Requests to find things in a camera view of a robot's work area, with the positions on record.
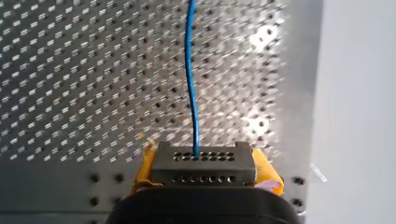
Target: black plastic part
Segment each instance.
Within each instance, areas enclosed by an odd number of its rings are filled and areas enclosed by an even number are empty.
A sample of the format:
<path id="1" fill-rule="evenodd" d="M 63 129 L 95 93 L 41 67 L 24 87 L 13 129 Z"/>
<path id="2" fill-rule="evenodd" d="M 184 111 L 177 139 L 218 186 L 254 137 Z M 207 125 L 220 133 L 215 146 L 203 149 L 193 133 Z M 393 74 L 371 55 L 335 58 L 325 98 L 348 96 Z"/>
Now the black plastic part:
<path id="1" fill-rule="evenodd" d="M 289 203 L 263 189 L 149 188 L 114 207 L 107 224 L 289 223 L 298 218 Z"/>
<path id="2" fill-rule="evenodd" d="M 256 167 L 248 143 L 235 147 L 171 147 L 162 142 L 151 168 L 151 180 L 166 187 L 244 186 L 256 180 Z"/>

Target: wire insulation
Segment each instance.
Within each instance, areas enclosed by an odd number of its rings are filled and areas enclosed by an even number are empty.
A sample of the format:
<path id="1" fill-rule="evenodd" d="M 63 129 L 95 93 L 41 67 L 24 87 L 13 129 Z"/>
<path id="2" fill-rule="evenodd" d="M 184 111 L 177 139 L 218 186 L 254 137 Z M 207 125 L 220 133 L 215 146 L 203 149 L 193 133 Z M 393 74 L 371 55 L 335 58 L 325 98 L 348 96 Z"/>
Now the wire insulation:
<path id="1" fill-rule="evenodd" d="M 187 86 L 189 88 L 190 108 L 192 115 L 192 128 L 193 128 L 192 153 L 194 154 L 194 156 L 198 156 L 200 153 L 198 108 L 195 102 L 195 89 L 194 89 L 194 80 L 192 77 L 192 65 L 191 65 L 191 40 L 192 40 L 192 25 L 194 22 L 195 1 L 196 0 L 189 0 L 189 8 L 186 19 L 186 34 L 184 39 L 184 61 L 186 66 Z"/>

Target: metal connector block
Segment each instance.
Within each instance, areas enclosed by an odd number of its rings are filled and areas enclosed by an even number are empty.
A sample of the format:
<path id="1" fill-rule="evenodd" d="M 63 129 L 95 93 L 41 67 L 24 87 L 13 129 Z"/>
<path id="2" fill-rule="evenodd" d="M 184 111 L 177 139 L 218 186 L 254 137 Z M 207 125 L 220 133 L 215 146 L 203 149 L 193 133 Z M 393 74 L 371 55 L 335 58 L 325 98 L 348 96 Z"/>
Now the metal connector block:
<path id="1" fill-rule="evenodd" d="M 166 187 L 244 186 L 256 180 L 256 167 L 248 143 L 235 147 L 201 147 L 193 156 L 191 147 L 160 143 L 151 169 L 151 180 Z"/>

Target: metal sheet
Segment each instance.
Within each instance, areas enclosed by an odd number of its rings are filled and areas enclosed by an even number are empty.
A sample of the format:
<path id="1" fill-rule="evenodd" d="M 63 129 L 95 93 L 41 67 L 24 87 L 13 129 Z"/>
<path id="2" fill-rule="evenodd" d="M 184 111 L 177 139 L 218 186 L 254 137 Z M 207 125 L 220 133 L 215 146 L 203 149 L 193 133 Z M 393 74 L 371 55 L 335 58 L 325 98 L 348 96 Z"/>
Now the metal sheet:
<path id="1" fill-rule="evenodd" d="M 109 211 L 132 182 L 111 176 L 132 178 L 149 139 L 191 145 L 186 9 L 163 0 L 0 4 L 1 211 Z M 320 13 L 313 0 L 197 5 L 201 142 L 262 148 L 290 201 L 305 198 L 292 178 L 308 171 Z"/>

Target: white wall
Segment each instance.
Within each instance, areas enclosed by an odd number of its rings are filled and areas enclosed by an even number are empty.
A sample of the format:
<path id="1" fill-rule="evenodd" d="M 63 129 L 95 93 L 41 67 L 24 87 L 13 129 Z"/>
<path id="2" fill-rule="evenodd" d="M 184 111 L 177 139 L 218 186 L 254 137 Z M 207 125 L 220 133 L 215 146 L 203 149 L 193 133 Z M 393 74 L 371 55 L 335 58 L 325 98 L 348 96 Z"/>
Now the white wall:
<path id="1" fill-rule="evenodd" d="M 396 220 L 396 1 L 324 3 L 307 224 Z"/>

